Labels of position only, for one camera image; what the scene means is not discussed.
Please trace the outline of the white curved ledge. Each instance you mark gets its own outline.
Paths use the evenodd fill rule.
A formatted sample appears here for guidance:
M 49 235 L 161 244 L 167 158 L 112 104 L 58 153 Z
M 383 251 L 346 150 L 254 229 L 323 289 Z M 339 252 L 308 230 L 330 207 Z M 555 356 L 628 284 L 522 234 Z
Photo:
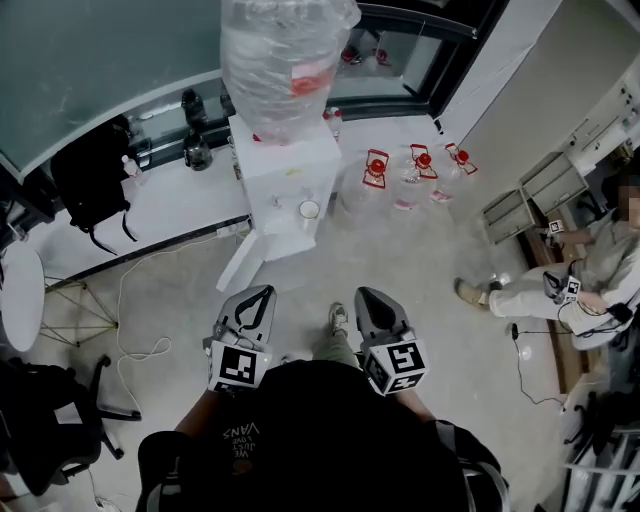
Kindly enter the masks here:
M 39 255 L 45 275 L 55 278 L 85 277 L 119 263 L 146 255 L 218 226 L 243 221 L 249 214 L 240 181 L 232 165 L 228 146 L 228 120 L 211 121 L 203 138 L 209 144 L 213 162 L 203 171 L 193 171 L 184 163 L 182 144 L 186 132 L 163 137 L 152 145 L 141 145 L 140 156 L 149 159 L 143 169 L 143 183 L 122 182 L 131 208 L 128 238 L 116 215 L 95 229 L 98 242 L 70 224 L 66 210 L 56 213 L 50 223 L 33 227 L 27 245 Z

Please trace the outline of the white water dispenser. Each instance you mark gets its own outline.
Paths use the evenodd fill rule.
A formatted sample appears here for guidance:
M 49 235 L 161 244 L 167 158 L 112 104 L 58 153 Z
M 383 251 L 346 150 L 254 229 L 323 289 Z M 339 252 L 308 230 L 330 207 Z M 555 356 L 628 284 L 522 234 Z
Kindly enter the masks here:
M 289 145 L 260 141 L 237 115 L 229 119 L 232 154 L 248 201 L 251 231 L 230 259 L 216 288 L 236 294 L 247 287 L 263 263 L 308 251 L 324 218 L 341 164 L 340 148 L 320 119 Z M 321 211 L 304 222 L 299 205 L 314 200 Z

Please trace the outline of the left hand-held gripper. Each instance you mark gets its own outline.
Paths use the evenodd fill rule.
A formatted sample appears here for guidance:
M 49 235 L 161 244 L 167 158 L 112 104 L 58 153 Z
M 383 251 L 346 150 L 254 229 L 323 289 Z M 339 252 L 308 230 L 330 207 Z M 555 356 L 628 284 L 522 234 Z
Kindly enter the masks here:
M 236 395 L 259 387 L 273 359 L 268 343 L 276 301 L 272 285 L 249 287 L 226 300 L 213 334 L 203 340 L 208 391 Z

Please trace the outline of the black office chair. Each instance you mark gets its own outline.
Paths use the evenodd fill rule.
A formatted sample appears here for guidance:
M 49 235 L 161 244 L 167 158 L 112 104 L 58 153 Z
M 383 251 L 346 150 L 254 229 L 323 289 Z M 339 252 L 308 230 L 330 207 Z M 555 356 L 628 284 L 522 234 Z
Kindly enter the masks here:
M 594 454 L 600 455 L 617 427 L 640 428 L 640 390 L 590 392 L 586 405 L 576 405 L 574 411 L 581 413 L 581 424 L 563 444 L 581 450 L 591 443 Z
M 102 356 L 85 386 L 72 368 L 0 361 L 0 472 L 19 475 L 31 494 L 42 496 L 88 470 L 103 447 L 121 459 L 124 451 L 109 440 L 103 421 L 139 422 L 142 415 L 98 405 L 102 370 L 110 365 Z

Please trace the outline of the clear jug red cap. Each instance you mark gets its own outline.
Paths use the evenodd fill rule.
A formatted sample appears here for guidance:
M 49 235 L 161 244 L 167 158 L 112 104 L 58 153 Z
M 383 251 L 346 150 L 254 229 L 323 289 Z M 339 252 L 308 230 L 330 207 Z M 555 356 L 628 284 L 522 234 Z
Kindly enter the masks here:
M 431 156 L 431 167 L 437 178 L 430 198 L 436 203 L 448 203 L 478 168 L 471 161 L 469 153 L 455 143 L 434 146 Z
M 339 200 L 348 214 L 368 214 L 387 199 L 389 163 L 388 153 L 369 149 L 365 157 L 345 168 Z
M 393 206 L 401 211 L 413 210 L 429 195 L 429 185 L 438 174 L 427 145 L 410 144 L 391 161 Z

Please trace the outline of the person's left forearm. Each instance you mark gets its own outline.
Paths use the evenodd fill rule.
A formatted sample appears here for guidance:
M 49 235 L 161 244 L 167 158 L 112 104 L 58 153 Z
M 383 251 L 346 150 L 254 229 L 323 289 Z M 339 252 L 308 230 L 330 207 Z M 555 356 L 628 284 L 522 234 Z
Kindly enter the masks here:
M 191 439 L 203 439 L 227 415 L 233 404 L 233 396 L 207 389 L 189 412 L 178 423 L 174 431 Z

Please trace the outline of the black window frame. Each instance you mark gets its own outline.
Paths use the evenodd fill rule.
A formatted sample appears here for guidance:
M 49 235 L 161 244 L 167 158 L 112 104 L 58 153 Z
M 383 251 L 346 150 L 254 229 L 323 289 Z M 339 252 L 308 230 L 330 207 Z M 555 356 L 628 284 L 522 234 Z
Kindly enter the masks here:
M 357 0 L 328 100 L 347 120 L 441 115 L 510 0 Z

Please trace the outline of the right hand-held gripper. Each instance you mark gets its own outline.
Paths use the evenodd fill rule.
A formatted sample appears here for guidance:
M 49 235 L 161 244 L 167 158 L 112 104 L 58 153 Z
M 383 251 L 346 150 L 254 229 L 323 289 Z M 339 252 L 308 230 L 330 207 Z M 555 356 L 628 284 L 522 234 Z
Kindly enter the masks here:
M 430 364 L 424 340 L 409 328 L 402 305 L 380 290 L 361 286 L 354 295 L 354 308 L 363 340 L 361 368 L 373 388 L 391 395 L 417 387 Z

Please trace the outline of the person's black shirt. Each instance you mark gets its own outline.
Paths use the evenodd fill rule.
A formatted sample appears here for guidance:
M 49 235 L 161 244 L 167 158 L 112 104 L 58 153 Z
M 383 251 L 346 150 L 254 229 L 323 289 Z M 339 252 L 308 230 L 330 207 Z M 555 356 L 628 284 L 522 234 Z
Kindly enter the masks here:
M 494 455 L 450 422 L 422 423 L 330 361 L 269 370 L 210 434 L 160 431 L 138 450 L 135 512 L 509 512 Z

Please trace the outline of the person's right forearm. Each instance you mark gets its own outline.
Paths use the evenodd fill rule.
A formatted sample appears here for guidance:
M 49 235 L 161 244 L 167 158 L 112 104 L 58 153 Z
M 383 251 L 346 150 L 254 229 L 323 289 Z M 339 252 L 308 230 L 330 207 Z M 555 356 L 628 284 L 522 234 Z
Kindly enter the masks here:
M 416 417 L 420 419 L 422 423 L 435 421 L 435 416 L 426 407 L 420 397 L 413 389 L 404 390 L 395 394 L 395 399 L 411 410 Z

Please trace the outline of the round white side table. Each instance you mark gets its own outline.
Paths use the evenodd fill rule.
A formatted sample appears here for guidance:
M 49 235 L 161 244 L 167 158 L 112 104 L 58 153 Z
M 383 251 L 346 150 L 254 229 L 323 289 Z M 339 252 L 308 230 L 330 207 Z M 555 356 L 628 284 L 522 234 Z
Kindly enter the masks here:
M 74 322 L 48 322 L 48 298 L 74 307 Z M 0 320 L 19 352 L 29 351 L 40 337 L 78 348 L 119 327 L 86 281 L 47 276 L 39 254 L 25 242 L 11 244 L 0 255 Z

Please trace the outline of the dark glass pot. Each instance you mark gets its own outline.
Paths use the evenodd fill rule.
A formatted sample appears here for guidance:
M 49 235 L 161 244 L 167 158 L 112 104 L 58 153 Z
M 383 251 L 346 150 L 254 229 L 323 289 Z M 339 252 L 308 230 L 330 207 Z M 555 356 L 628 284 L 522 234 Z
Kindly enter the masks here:
M 183 156 L 185 165 L 196 172 L 208 169 L 213 162 L 208 144 L 194 129 L 183 140 Z

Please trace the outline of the white drawer cabinet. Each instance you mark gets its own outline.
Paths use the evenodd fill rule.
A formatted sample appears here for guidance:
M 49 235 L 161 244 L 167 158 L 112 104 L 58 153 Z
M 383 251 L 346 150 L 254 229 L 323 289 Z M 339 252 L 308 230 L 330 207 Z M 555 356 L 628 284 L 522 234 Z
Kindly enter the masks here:
M 547 155 L 516 187 L 482 211 L 489 241 L 499 244 L 536 225 L 588 188 L 584 177 L 561 152 Z

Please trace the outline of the person's right shoe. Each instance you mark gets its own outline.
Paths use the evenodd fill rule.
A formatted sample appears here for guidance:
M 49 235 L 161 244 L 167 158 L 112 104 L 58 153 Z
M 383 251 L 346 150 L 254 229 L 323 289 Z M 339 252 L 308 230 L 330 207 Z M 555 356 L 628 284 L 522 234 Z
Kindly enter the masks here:
M 329 327 L 333 335 L 342 333 L 348 334 L 348 312 L 346 307 L 340 302 L 334 302 L 329 309 Z

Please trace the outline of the black backpack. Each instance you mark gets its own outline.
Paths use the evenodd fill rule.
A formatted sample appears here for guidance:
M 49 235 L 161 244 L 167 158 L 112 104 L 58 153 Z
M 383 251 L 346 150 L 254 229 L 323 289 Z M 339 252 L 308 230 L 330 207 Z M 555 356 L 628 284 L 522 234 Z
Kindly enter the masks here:
M 131 241 L 136 240 L 127 226 L 130 203 L 122 187 L 126 177 L 122 158 L 129 155 L 129 144 L 129 122 L 119 115 L 69 143 L 50 162 L 70 224 L 110 254 L 115 251 L 95 237 L 99 223 L 119 214 L 123 232 Z

